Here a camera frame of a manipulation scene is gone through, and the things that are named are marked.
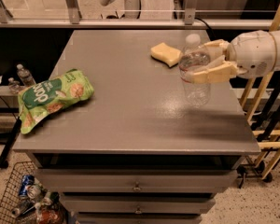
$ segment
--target speckled floor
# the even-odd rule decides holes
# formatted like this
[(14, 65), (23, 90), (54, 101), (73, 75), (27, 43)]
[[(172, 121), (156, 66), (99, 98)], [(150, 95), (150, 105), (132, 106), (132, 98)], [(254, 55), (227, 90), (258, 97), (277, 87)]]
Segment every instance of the speckled floor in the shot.
[[(0, 169), (0, 201), (6, 183), (16, 162), (29, 159), (19, 153), (10, 152), (6, 170)], [(239, 180), (219, 193), (215, 206), (203, 215), (202, 224), (274, 224), (280, 223), (280, 163), (273, 170), (273, 182), (264, 183), (258, 179), (248, 179), (242, 189), (238, 189)]]

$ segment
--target yellow sponge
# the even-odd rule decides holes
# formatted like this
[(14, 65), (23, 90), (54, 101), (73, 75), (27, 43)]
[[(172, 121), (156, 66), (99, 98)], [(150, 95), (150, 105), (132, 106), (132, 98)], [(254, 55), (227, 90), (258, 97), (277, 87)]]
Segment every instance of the yellow sponge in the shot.
[(150, 54), (153, 58), (166, 63), (169, 67), (172, 67), (179, 62), (180, 50), (169, 47), (165, 43), (150, 49)]

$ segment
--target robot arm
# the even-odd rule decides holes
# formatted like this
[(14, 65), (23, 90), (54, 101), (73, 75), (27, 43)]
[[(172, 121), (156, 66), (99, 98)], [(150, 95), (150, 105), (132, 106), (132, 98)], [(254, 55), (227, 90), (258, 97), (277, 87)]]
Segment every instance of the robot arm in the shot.
[(207, 66), (186, 73), (192, 83), (217, 83), (233, 77), (263, 77), (280, 70), (280, 31), (256, 31), (204, 44), (209, 50), (221, 48), (220, 56)]

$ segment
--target blue can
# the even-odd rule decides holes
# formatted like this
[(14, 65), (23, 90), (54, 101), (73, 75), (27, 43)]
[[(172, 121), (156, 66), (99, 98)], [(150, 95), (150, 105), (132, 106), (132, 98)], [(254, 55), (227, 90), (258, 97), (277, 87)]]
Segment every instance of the blue can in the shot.
[(35, 177), (33, 175), (24, 175), (21, 179), (21, 186), (19, 190), (20, 199), (28, 198), (28, 187), (33, 185)]

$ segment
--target bottle cap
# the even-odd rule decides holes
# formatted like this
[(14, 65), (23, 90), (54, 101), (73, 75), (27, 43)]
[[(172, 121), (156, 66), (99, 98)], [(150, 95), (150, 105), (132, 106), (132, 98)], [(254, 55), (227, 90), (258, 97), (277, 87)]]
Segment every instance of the bottle cap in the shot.
[(17, 68), (20, 70), (20, 69), (22, 69), (23, 67), (22, 67), (22, 64), (21, 63), (19, 63), (19, 64), (17, 64)]
[(190, 34), (186, 37), (186, 44), (191, 49), (196, 49), (201, 44), (201, 39), (198, 34)]

